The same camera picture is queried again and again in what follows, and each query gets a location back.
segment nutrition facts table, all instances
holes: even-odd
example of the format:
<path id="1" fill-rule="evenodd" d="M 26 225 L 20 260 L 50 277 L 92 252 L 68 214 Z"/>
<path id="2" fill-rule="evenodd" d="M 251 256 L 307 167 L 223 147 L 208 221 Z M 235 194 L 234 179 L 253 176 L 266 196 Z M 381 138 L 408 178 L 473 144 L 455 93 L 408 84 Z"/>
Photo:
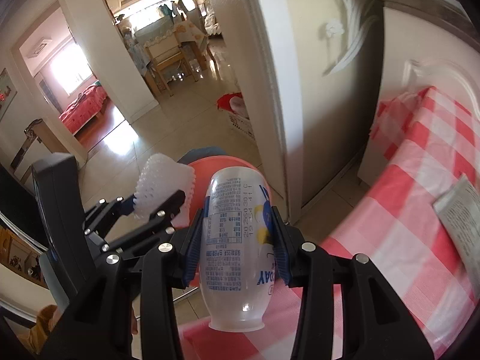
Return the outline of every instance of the nutrition facts table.
<path id="1" fill-rule="evenodd" d="M 206 244 L 242 243 L 240 179 L 220 183 L 210 196 L 213 210 L 206 224 Z"/>
<path id="2" fill-rule="evenodd" d="M 241 183 L 230 178 L 216 186 L 206 219 L 206 285 L 211 290 L 240 291 L 242 288 Z"/>

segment paper card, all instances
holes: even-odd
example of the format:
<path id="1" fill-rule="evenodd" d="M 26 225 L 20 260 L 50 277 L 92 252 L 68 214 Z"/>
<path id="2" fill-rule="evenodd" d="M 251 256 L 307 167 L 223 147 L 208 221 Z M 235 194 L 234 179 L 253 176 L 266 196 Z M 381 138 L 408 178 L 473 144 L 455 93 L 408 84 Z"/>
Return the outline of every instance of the paper card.
<path id="1" fill-rule="evenodd" d="M 480 196 L 465 175 L 433 203 L 465 265 L 475 299 L 480 298 Z"/>

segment red cloth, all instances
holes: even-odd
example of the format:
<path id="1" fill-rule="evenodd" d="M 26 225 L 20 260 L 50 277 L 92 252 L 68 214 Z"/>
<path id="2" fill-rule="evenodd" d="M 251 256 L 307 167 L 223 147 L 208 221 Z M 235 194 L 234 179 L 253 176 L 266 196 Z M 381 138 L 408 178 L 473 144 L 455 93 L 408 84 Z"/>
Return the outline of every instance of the red cloth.
<path id="1" fill-rule="evenodd" d="M 381 108 L 372 140 L 385 148 L 391 162 L 322 247 L 346 258 L 369 255 L 438 358 L 462 330 L 476 301 L 465 267 L 431 204 L 462 173 L 478 188 L 480 122 L 436 88 L 401 96 Z M 256 332 L 218 332 L 208 328 L 207 320 L 182 326 L 185 358 L 289 359 L 301 293 L 275 281 L 263 317 L 265 328 Z M 335 286 L 334 359 L 342 352 L 342 321 L 341 294 Z"/>
<path id="2" fill-rule="evenodd" d="M 243 99 L 241 92 L 225 94 L 217 100 L 217 108 L 225 109 L 232 113 L 236 113 L 235 111 L 232 110 L 232 107 L 230 107 L 230 100 L 232 97 L 235 97 L 235 96 Z"/>
<path id="3" fill-rule="evenodd" d="M 90 85 L 58 118 L 74 134 L 102 108 L 107 93 L 102 86 Z"/>

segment bedroom doorway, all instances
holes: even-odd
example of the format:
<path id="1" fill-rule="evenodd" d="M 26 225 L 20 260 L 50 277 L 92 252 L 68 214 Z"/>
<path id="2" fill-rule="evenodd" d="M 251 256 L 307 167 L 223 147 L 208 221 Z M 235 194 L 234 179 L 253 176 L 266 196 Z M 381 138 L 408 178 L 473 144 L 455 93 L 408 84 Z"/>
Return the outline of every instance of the bedroom doorway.
<path id="1" fill-rule="evenodd" d="M 19 51 L 51 111 L 87 152 L 124 120 L 88 64 L 59 3 Z"/>

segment bed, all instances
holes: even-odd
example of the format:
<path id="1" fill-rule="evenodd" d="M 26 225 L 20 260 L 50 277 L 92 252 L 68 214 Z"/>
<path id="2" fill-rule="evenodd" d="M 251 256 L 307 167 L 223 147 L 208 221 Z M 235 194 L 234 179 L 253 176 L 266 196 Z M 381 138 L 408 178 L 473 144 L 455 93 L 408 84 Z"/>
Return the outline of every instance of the bed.
<path id="1" fill-rule="evenodd" d="M 107 104 L 107 93 L 98 81 L 78 95 L 59 116 L 62 123 L 75 135 L 94 116 L 102 115 Z"/>
<path id="2" fill-rule="evenodd" d="M 447 359 L 477 301 L 431 204 L 462 174 L 479 185 L 480 122 L 460 102 L 426 87 L 381 103 L 371 140 L 382 147 L 388 166 L 321 246 L 349 259 L 357 253 L 369 255 L 409 308 L 435 358 Z M 182 326 L 186 358 L 235 354 L 235 359 L 289 359 L 301 296 L 301 290 L 275 281 L 265 328 L 256 332 L 214 331 L 208 318 Z M 336 359 L 342 355 L 343 335 L 339 287 L 334 289 L 334 309 Z"/>

